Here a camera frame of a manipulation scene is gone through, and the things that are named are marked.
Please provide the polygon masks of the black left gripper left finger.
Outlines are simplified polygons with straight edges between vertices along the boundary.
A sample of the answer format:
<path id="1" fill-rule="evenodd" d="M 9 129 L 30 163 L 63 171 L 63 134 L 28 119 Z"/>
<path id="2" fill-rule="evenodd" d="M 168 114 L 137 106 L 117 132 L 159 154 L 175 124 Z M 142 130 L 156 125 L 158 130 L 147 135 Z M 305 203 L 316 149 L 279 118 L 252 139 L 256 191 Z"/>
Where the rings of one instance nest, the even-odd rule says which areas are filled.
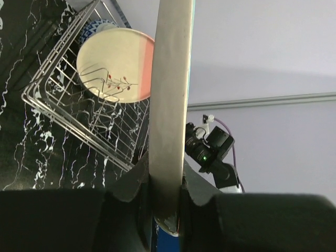
<path id="1" fill-rule="evenodd" d="M 1 192 L 1 251 L 150 251 L 148 162 L 108 189 Z"/>

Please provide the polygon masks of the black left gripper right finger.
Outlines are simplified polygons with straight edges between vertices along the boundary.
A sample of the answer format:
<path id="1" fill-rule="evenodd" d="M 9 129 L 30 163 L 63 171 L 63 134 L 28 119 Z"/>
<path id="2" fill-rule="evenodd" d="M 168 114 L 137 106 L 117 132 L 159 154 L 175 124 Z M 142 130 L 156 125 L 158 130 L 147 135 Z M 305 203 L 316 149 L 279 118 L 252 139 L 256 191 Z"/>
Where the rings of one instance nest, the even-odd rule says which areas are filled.
<path id="1" fill-rule="evenodd" d="M 335 205 L 312 194 L 223 193 L 184 164 L 181 251 L 335 251 Z"/>

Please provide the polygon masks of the pink and cream plate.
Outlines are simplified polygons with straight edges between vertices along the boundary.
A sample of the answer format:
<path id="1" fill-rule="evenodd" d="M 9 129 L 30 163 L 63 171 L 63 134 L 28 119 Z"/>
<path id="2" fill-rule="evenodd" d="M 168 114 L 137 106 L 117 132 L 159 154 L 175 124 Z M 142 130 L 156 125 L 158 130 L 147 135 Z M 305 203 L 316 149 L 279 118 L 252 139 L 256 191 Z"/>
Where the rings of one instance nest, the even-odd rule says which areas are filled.
<path id="1" fill-rule="evenodd" d="M 113 28 L 88 38 L 76 67 L 80 81 L 108 102 L 134 103 L 151 93 L 154 39 L 129 28 Z"/>

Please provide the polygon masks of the blue and cream plate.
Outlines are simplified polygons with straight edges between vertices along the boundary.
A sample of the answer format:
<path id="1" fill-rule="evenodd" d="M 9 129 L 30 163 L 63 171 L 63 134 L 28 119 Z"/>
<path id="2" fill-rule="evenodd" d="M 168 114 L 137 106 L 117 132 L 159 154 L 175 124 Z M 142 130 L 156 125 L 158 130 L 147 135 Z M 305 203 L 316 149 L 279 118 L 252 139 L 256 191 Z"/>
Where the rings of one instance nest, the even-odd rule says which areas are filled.
<path id="1" fill-rule="evenodd" d="M 178 236 L 195 1 L 160 1 L 154 43 L 149 174 L 157 224 Z"/>

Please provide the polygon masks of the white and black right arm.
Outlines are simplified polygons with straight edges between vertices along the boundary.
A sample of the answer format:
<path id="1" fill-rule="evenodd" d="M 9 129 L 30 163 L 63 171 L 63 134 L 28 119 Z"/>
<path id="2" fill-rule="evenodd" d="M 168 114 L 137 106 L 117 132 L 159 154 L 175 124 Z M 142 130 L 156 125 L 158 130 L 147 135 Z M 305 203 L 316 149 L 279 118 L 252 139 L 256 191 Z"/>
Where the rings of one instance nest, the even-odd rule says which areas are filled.
<path id="1" fill-rule="evenodd" d="M 244 192 L 236 167 L 223 162 L 234 142 L 234 138 L 218 126 L 206 135 L 205 129 L 191 122 L 186 125 L 186 154 L 201 167 L 200 173 L 213 175 L 216 188 L 224 193 Z"/>

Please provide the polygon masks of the blue and white patterned bowl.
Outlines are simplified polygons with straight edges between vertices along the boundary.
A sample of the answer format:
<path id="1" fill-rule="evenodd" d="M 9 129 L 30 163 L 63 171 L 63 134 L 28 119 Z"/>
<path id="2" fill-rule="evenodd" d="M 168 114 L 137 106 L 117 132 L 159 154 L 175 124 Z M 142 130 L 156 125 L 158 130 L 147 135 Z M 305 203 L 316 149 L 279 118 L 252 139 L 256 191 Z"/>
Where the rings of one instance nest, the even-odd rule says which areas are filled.
<path id="1" fill-rule="evenodd" d="M 87 39 L 89 39 L 96 33 L 117 27 L 119 26 L 115 22 L 112 22 L 107 19 L 97 19 L 91 21 L 82 29 L 79 37 L 79 44 L 82 45 Z"/>

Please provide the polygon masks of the right aluminium frame rail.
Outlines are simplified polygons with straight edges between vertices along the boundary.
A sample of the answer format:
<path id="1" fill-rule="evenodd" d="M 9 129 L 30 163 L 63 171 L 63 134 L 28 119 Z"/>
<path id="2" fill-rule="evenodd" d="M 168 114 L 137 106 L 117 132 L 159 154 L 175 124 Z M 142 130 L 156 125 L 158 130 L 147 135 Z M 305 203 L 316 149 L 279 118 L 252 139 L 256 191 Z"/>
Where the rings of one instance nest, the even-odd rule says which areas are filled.
<path id="1" fill-rule="evenodd" d="M 313 102 L 335 101 L 335 92 L 300 94 L 293 96 L 278 96 L 255 99 L 241 99 L 188 105 L 188 111 L 205 111 L 217 109 L 248 108 L 262 106 L 277 106 L 283 104 L 302 104 Z"/>

